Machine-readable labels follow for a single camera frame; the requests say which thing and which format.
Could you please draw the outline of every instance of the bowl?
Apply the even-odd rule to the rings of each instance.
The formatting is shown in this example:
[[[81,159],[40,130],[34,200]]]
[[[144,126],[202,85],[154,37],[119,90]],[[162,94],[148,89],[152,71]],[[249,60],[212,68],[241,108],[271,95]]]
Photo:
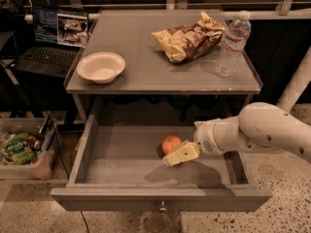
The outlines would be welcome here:
[[[83,58],[77,66],[78,75],[94,83],[110,83],[125,67],[124,59],[113,52],[97,52]]]

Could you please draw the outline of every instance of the snack bag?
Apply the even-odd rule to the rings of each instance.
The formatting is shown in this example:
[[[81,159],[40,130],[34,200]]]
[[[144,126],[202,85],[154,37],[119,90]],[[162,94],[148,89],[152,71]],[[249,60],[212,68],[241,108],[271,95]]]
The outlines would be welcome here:
[[[37,156],[36,151],[32,149],[34,148],[34,143],[36,143],[34,136],[28,133],[18,134],[5,142],[2,154],[8,162],[22,165]]]
[[[172,63],[194,60],[223,40],[225,28],[201,12],[201,20],[192,26],[179,26],[151,34]]]

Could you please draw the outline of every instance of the drawer handle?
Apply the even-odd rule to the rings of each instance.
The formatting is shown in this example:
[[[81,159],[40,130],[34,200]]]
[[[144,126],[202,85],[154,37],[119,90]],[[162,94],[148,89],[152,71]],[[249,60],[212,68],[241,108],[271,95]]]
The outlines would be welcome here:
[[[161,206],[160,208],[158,208],[158,211],[162,214],[165,214],[167,213],[167,208],[165,207],[165,202],[164,201],[161,201]]]

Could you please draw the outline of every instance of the speckled floor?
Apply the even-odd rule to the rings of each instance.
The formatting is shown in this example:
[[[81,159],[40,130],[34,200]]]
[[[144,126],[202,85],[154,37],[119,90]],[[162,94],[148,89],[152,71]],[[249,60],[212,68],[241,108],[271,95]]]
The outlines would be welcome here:
[[[311,105],[293,115],[311,125]],[[79,133],[61,134],[65,166],[75,158]],[[48,181],[0,183],[0,232],[311,232],[311,164],[286,152],[245,156],[258,188],[273,197],[253,213],[67,212],[50,197],[67,182],[58,158]]]

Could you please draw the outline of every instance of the plastic bin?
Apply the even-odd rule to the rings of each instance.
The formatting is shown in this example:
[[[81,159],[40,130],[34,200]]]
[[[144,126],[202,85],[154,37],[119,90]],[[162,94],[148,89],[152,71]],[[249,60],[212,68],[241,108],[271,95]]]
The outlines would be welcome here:
[[[9,133],[32,133],[43,139],[42,153],[34,164],[10,165],[0,154],[0,179],[41,179],[48,180],[52,166],[59,152],[59,142],[55,135],[54,122],[47,118],[0,118],[0,130]]]

